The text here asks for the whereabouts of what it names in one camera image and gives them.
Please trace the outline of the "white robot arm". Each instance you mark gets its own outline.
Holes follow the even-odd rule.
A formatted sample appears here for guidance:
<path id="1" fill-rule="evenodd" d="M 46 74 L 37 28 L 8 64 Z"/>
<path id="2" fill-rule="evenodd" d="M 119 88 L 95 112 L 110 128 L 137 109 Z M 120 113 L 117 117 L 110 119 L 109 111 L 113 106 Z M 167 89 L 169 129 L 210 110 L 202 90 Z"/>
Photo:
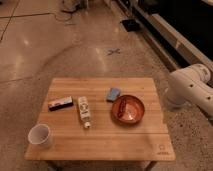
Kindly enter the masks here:
<path id="1" fill-rule="evenodd" d="M 213 119 L 213 88 L 207 83 L 211 79 L 210 70 L 203 64 L 193 64 L 178 69 L 168 75 L 164 103 L 170 109 L 178 109 L 193 103 Z"/>

